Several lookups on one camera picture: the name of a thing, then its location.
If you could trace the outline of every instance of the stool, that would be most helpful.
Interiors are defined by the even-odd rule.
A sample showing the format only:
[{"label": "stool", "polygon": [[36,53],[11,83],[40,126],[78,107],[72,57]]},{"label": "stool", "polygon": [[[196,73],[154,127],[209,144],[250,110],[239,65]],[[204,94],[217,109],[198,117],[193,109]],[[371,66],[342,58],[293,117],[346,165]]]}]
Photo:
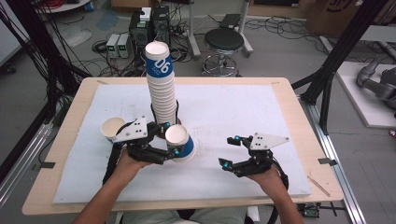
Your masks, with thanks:
[{"label": "stool", "polygon": [[202,76],[208,74],[215,77],[238,75],[236,62],[227,55],[239,52],[244,46],[244,38],[232,29],[220,28],[205,34],[205,45],[216,52],[202,62]]}]

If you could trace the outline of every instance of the metal stool base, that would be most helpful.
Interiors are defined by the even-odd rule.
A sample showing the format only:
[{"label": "metal stool base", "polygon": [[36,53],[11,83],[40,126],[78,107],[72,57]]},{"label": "metal stool base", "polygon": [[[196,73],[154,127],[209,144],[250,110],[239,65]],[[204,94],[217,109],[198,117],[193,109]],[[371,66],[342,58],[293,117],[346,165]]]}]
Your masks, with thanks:
[{"label": "metal stool base", "polygon": [[202,62],[202,76],[228,77],[238,75],[239,70],[236,68],[236,62],[224,54],[214,54],[208,56]]}]

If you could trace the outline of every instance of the white board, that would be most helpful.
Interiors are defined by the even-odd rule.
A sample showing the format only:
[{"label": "white board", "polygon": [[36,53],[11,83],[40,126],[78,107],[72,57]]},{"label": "white board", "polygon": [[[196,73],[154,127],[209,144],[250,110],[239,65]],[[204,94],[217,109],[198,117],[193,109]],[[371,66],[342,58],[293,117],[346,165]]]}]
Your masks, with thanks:
[{"label": "white board", "polygon": [[[338,77],[366,127],[396,128],[396,110],[387,107],[372,91],[356,85],[358,73],[366,65],[367,63],[344,62],[337,71]],[[395,65],[379,64],[371,79],[379,82],[382,72],[393,67]]]},{"label": "white board", "polygon": [[[248,159],[248,150],[227,144],[227,137],[255,132],[290,137],[271,86],[178,85],[178,117],[196,147],[188,162],[167,161],[142,169],[118,198],[122,201],[168,201],[265,196],[253,181],[222,171],[219,158],[234,162]],[[127,121],[146,116],[147,85],[102,85],[67,158],[55,203],[88,202],[102,185],[111,144],[101,135],[102,123],[112,117]],[[165,147],[164,140],[157,147]],[[311,193],[306,175],[291,140],[273,149],[290,179],[289,193]]]}]

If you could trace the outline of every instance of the table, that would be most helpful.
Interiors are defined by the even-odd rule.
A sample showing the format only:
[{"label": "table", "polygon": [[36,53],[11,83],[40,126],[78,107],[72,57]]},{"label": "table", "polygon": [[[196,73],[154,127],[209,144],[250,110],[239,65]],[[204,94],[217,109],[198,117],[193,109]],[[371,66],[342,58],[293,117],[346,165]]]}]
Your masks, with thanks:
[{"label": "table", "polygon": [[[85,78],[78,90],[61,129],[49,151],[46,161],[54,161],[53,169],[42,169],[22,208],[25,215],[49,215],[77,213],[85,203],[53,204],[52,199],[61,179],[68,152],[73,146],[80,124],[84,120],[95,90],[106,84],[145,84],[144,77],[89,77]],[[306,197],[292,198],[296,203],[330,202],[343,199],[343,192],[328,164],[320,164],[318,159],[325,155],[311,126],[301,109],[289,82],[281,77],[177,77],[177,85],[271,85],[284,119],[289,127],[290,136],[299,155],[312,194]],[[116,203],[113,211],[204,208],[237,205],[268,204],[268,198],[240,198],[227,200],[193,200],[172,202]]]}]

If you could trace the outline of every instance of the white desk leg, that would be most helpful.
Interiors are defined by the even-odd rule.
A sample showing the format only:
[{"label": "white desk leg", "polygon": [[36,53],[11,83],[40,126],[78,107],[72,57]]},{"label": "white desk leg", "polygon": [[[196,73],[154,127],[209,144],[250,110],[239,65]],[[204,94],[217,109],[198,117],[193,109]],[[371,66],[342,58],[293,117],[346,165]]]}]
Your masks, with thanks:
[{"label": "white desk leg", "polygon": [[241,18],[241,24],[239,27],[236,27],[235,30],[242,36],[244,37],[244,50],[247,52],[247,56],[250,56],[251,53],[253,53],[253,48],[250,46],[248,43],[247,38],[244,35],[244,29],[245,29],[245,22],[247,20],[247,14],[248,14],[248,5],[250,3],[250,0],[244,0],[244,5],[242,6],[242,18]]},{"label": "white desk leg", "polygon": [[190,0],[189,3],[190,8],[190,30],[187,30],[187,37],[189,38],[192,54],[194,55],[194,59],[197,60],[201,57],[201,51],[198,48],[197,41],[194,36],[194,1]]}]

